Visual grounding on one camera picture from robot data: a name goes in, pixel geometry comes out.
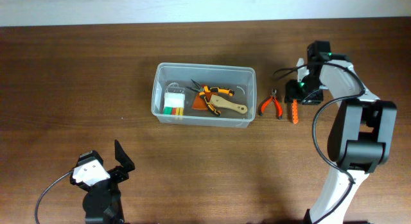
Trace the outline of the orange perforated strip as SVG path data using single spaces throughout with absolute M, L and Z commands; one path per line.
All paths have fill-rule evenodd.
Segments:
M 292 123 L 297 124 L 299 122 L 298 117 L 298 102 L 296 99 L 292 101 Z

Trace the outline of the clear box of coloured bits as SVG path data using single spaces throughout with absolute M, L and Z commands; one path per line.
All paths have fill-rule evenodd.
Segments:
M 177 82 L 170 83 L 164 93 L 165 115 L 182 116 L 184 113 L 186 92 Z

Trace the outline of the clear plastic container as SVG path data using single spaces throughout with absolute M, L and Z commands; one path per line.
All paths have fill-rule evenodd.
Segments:
M 246 128 L 256 116 L 256 96 L 250 67 L 161 63 L 152 114 L 162 123 Z

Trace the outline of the orange scraper wooden handle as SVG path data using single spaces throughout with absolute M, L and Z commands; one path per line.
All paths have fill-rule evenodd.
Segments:
M 223 97 L 219 96 L 216 92 L 207 92 L 205 96 L 214 108 L 227 108 L 240 114 L 246 114 L 248 112 L 248 108 L 246 105 L 240 105 L 237 103 L 230 102 L 227 99 L 224 99 Z M 207 110 L 207 105 L 205 101 L 200 98 L 199 94 L 197 94 L 195 96 L 191 108 L 193 110 Z

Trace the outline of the orange black long-nose pliers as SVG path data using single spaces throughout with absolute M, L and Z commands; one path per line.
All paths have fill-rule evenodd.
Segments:
M 192 80 L 192 82 L 195 85 L 194 87 L 186 87 L 187 89 L 192 90 L 196 93 L 191 108 L 193 110 L 208 110 L 210 113 L 212 113 L 212 115 L 220 117 L 221 112 L 217 110 L 211 103 L 211 96 L 218 94 L 233 96 L 234 91 L 232 89 L 224 87 L 211 87 L 208 85 L 201 85 L 194 80 Z

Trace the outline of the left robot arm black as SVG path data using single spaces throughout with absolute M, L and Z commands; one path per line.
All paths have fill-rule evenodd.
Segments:
M 114 141 L 114 156 L 119 165 L 106 170 L 96 150 L 79 156 L 70 175 L 70 183 L 86 191 L 82 207 L 86 224 L 125 223 L 119 184 L 129 179 L 135 165 L 118 140 Z

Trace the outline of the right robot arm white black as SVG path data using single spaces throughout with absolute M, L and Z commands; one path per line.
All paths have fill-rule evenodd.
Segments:
M 311 43 L 307 58 L 292 68 L 297 79 L 286 84 L 285 103 L 320 105 L 311 126 L 314 147 L 330 166 L 322 192 L 308 209 L 303 223 L 343 223 L 358 188 L 388 161 L 397 107 L 373 94 L 355 73 L 347 55 L 336 54 L 328 41 Z M 317 123 L 325 109 L 338 105 L 327 152 L 317 140 Z

